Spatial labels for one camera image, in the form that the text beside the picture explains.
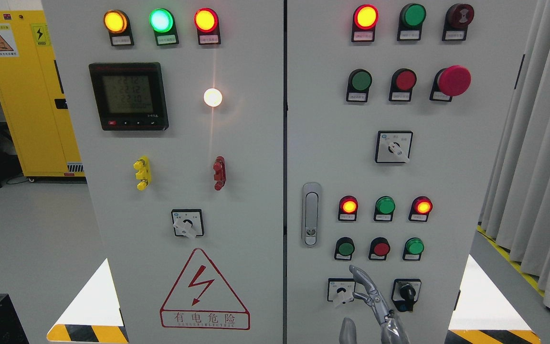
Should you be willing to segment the silver robotic hand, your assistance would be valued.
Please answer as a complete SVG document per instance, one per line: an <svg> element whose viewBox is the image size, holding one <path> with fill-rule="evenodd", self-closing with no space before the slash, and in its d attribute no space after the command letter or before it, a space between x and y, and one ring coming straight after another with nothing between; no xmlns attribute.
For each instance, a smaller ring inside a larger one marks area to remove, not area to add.
<svg viewBox="0 0 550 344"><path fill-rule="evenodd" d="M335 299L336 306L351 302L353 299L364 301L372 309L375 319L381 327L382 344L409 344L410 340L403 328L403 323L384 296L382 296L376 284L362 269L349 265L349 271L353 274L356 283L364 286L366 294L355 291L339 292Z"/></svg>

